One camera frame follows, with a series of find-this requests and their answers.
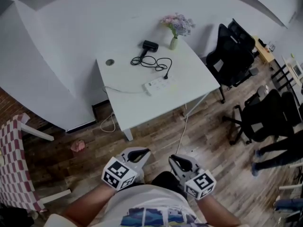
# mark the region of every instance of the flower vase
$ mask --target flower vase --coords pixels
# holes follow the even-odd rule
[[[173,37],[171,39],[169,48],[173,51],[177,47],[177,44],[178,44],[178,38],[177,37]]]

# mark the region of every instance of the white marker cube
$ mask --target white marker cube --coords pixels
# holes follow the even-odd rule
[[[216,183],[217,181],[210,171],[206,170],[185,182],[184,191],[199,200],[211,193]]]
[[[132,184],[137,173],[112,157],[103,169],[102,180],[117,191]]]

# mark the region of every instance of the red and white checkered tablecloth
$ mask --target red and white checkered tablecloth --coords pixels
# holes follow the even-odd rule
[[[30,179],[21,135],[22,115],[2,125],[0,149],[5,165],[0,166],[0,202],[7,206],[43,211],[45,207]]]

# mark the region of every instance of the power strip socket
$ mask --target power strip socket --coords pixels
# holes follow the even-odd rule
[[[149,96],[156,96],[170,91],[177,86],[177,82],[172,75],[169,75],[167,79],[159,77],[148,83],[143,84],[143,89]]]

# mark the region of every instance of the person's arm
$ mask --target person's arm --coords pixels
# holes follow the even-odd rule
[[[115,192],[114,188],[106,184],[99,185],[70,204],[61,215],[79,227],[86,227],[93,221]]]
[[[212,195],[197,201],[206,221],[213,227],[238,227],[240,220],[222,206]]]

